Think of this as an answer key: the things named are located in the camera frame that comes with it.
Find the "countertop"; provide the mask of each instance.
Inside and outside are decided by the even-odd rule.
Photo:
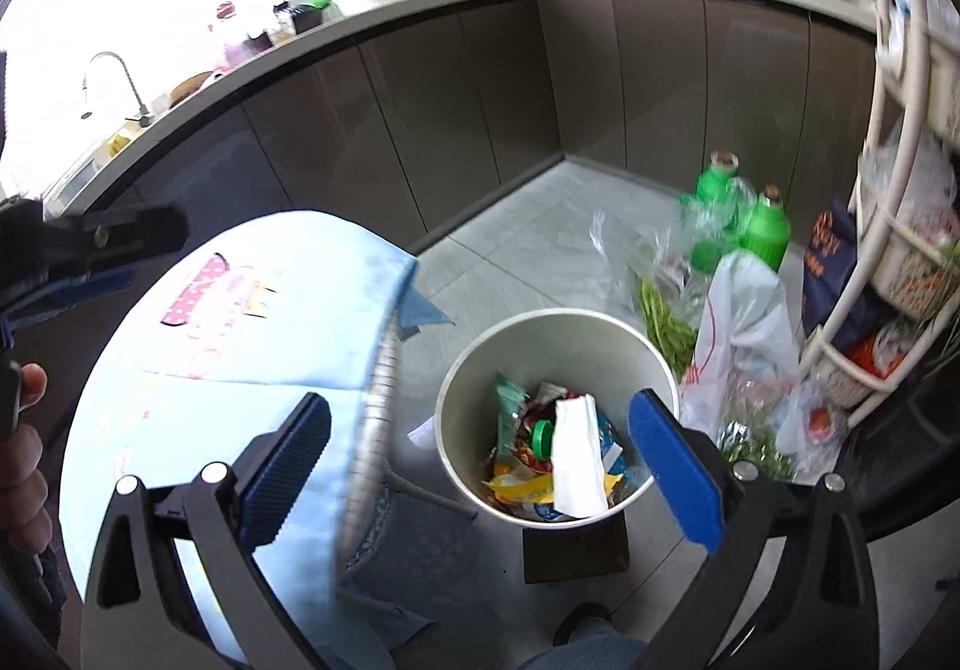
[[[203,91],[187,98],[179,106],[162,115],[154,125],[138,136],[134,141],[113,158],[101,171],[76,195],[64,214],[80,214],[86,211],[128,168],[131,168],[143,155],[154,149],[163,139],[192,118],[208,110],[235,91],[254,80],[268,74],[294,59],[304,56],[343,38],[370,30],[378,25],[403,19],[423,11],[443,8],[457,3],[474,0],[403,0],[365,14],[344,17],[328,22],[303,35],[287,41],[272,50],[262,53],[241,67],[212,83]],[[853,27],[872,32],[875,29],[874,2],[872,0],[770,0],[795,6],[800,9],[816,11],[818,14],[833,17]]]

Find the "light blue tablecloth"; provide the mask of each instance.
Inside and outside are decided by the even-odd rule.
[[[190,481],[316,391],[333,416],[330,443],[277,540],[254,558],[311,642],[328,644],[342,617],[333,565],[364,390],[415,268],[353,223],[296,211],[224,232],[157,281],[104,349],[70,430],[59,517],[80,592],[117,478]],[[192,543],[178,547],[217,647],[240,659]]]

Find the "white tissue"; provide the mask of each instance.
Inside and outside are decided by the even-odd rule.
[[[600,459],[600,433],[593,397],[557,402],[553,430],[553,507],[574,518],[590,518],[607,511]]]

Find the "kitchen faucet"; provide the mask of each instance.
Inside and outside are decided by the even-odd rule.
[[[136,117],[131,117],[130,119],[136,120],[141,126],[141,128],[146,128],[154,121],[154,117],[152,117],[152,115],[150,114],[150,110],[147,109],[147,105],[143,103],[143,99],[140,98],[140,93],[136,91],[136,85],[133,83],[133,77],[131,77],[130,71],[127,69],[127,64],[125,64],[123,62],[123,58],[121,58],[115,52],[110,52],[109,50],[104,50],[104,52],[98,52],[96,55],[90,58],[90,61],[86,64],[86,69],[83,72],[83,102],[85,104],[88,104],[88,93],[86,93],[86,74],[88,74],[88,72],[90,71],[90,64],[92,64],[95,61],[95,59],[102,58],[104,56],[116,58],[118,59],[118,61],[120,61],[120,64],[123,67],[123,72],[127,75],[127,81],[128,83],[130,83],[130,88],[133,91],[133,97],[136,98],[136,103],[140,105],[140,111],[137,113]],[[90,112],[90,110],[87,110],[86,112],[83,113],[83,115],[80,115],[80,119],[86,120],[92,114],[93,112]]]

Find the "finger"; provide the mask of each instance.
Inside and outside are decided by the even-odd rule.
[[[19,486],[0,491],[0,529],[27,526],[46,501],[47,481],[38,470]]]
[[[20,394],[20,409],[27,409],[39,402],[47,390],[47,373],[36,363],[24,364],[20,370],[23,390]]]
[[[21,423],[16,431],[0,442],[0,488],[23,483],[37,469],[43,442],[29,423]]]
[[[25,527],[8,532],[7,539],[13,548],[26,554],[39,554],[54,539],[54,524],[46,509],[40,510]]]

